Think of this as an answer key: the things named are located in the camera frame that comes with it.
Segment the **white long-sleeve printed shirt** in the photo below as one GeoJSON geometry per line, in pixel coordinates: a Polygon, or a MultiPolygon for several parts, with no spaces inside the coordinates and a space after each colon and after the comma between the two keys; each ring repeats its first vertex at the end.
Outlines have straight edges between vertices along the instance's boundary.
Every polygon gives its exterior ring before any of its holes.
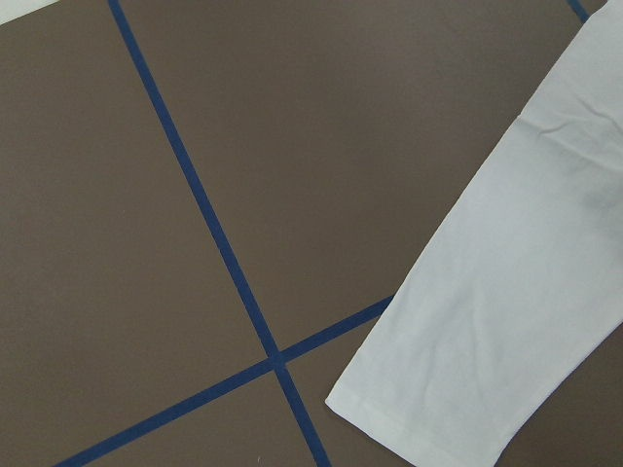
{"type": "Polygon", "coordinates": [[[326,398],[416,466],[492,466],[622,321],[622,5],[580,28],[326,398]]]}

